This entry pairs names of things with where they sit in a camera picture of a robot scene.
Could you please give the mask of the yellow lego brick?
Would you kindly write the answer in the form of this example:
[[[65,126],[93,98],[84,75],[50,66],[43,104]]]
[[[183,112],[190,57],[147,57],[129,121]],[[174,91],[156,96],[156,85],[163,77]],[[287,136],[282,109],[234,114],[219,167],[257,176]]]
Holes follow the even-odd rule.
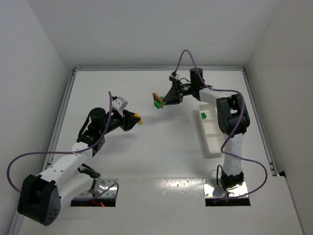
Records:
[[[142,118],[141,118],[141,116],[138,113],[134,113],[134,118],[136,119],[136,123],[138,125],[142,125],[143,124]]]

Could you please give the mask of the orange lego plate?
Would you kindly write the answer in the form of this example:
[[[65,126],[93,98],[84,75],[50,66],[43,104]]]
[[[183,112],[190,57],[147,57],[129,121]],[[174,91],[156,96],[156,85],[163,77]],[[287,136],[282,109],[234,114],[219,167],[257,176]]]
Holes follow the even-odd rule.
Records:
[[[153,99],[154,99],[154,101],[158,101],[158,102],[160,102],[160,103],[163,102],[163,97],[157,95],[156,93],[153,93]]]

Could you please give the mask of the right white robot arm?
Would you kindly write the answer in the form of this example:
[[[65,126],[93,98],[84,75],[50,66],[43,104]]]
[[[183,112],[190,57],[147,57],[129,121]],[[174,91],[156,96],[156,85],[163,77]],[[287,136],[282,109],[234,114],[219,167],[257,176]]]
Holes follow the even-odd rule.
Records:
[[[190,69],[190,82],[182,83],[176,71],[169,75],[172,86],[160,100],[160,107],[177,105],[183,98],[192,95],[201,102],[212,105],[217,111],[217,124],[224,135],[221,152],[224,163],[217,173],[217,185],[224,190],[244,181],[242,168],[242,142],[250,125],[249,114],[242,94],[235,90],[216,89],[206,85],[200,68]]]

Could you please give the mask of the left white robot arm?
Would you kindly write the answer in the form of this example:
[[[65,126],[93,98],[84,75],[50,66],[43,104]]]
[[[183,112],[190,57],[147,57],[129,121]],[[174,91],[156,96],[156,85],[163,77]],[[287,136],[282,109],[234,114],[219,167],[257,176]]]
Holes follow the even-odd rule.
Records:
[[[38,175],[24,179],[18,213],[48,226],[67,203],[95,200],[108,191],[100,173],[85,163],[101,149],[106,133],[117,128],[129,131],[136,124],[142,124],[136,113],[114,108],[108,113],[103,108],[92,109],[69,153]]]

